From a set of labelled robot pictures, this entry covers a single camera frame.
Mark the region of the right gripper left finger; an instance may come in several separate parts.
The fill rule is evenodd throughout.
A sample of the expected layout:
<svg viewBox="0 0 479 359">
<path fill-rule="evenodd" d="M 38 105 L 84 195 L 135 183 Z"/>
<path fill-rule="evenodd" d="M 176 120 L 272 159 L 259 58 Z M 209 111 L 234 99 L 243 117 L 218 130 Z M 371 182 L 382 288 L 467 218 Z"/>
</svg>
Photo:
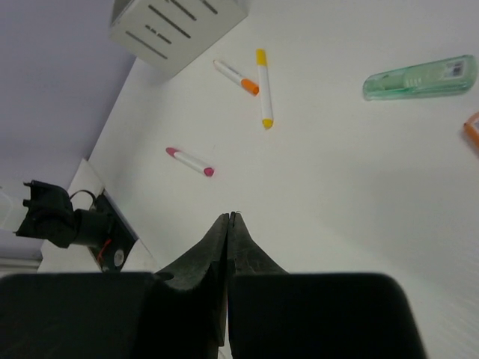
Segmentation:
<svg viewBox="0 0 479 359">
<path fill-rule="evenodd" d="M 228 224 L 229 215 L 221 214 L 202 240 L 155 273 L 162 321 L 184 343 L 225 344 Z"/>
</svg>

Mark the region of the yellow capped white marker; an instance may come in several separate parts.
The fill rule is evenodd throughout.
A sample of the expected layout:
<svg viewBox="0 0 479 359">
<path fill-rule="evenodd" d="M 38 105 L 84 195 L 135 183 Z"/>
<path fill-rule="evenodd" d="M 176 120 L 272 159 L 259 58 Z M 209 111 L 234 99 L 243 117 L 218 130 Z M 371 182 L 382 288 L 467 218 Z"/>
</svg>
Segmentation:
<svg viewBox="0 0 479 359">
<path fill-rule="evenodd" d="M 256 62 L 259 81 L 262 124 L 264 129 L 271 129 L 274 124 L 274 119 L 272 112 L 271 93 L 269 88 L 269 73 L 267 67 L 266 51 L 264 49 L 256 50 Z"/>
</svg>

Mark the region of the white slotted organizer box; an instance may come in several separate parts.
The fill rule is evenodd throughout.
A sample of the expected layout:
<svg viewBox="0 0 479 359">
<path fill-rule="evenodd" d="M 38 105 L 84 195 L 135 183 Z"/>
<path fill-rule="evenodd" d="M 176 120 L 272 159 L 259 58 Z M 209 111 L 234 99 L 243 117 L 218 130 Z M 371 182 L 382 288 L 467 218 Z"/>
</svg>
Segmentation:
<svg viewBox="0 0 479 359">
<path fill-rule="evenodd" d="M 109 38 L 169 79 L 247 16 L 243 1 L 115 1 Z"/>
</svg>

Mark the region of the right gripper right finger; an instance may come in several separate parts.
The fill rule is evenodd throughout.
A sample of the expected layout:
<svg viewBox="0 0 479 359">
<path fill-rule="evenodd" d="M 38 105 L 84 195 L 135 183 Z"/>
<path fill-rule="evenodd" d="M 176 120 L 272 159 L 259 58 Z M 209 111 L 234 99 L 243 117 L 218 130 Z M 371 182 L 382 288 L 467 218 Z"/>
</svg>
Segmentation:
<svg viewBox="0 0 479 359">
<path fill-rule="evenodd" d="M 228 222 L 228 334 L 232 348 L 247 346 L 259 333 L 274 301 L 266 281 L 283 270 L 251 237 L 242 215 L 232 212 Z"/>
</svg>

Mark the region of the orange capped white marker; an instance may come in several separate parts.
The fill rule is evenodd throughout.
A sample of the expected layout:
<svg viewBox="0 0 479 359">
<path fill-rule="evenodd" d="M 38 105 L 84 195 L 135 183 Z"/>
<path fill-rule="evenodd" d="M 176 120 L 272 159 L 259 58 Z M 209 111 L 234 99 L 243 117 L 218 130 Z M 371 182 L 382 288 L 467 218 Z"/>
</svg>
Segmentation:
<svg viewBox="0 0 479 359">
<path fill-rule="evenodd" d="M 223 61 L 214 60 L 213 66 L 222 75 L 226 76 L 228 79 L 239 85 L 243 90 L 247 91 L 251 95 L 257 96 L 259 94 L 259 86 L 255 82 L 238 73 L 235 69 L 228 66 Z"/>
</svg>

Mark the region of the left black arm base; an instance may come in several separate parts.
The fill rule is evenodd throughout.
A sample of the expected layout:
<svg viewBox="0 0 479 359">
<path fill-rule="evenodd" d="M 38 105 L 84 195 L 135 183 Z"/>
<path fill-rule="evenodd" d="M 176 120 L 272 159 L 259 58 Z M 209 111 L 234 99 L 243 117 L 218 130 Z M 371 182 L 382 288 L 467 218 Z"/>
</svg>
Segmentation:
<svg viewBox="0 0 479 359">
<path fill-rule="evenodd" d="M 75 211 L 76 237 L 73 244 L 86 247 L 100 271 L 121 271 L 138 235 L 106 191 L 94 194 L 82 189 L 70 195 L 70 199 L 80 193 L 91 197 L 91 205 Z"/>
</svg>

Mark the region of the pink capped white marker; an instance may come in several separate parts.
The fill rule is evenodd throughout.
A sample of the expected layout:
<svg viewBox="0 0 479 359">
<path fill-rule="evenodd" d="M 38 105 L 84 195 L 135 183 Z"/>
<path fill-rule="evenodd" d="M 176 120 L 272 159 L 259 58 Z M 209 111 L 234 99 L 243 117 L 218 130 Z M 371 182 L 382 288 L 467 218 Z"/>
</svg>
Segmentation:
<svg viewBox="0 0 479 359">
<path fill-rule="evenodd" d="M 185 153 L 182 150 L 178 150 L 174 147 L 167 147 L 165 151 L 169 156 L 206 177 L 212 177 L 215 173 L 215 170 L 212 166 L 188 153 Z"/>
</svg>

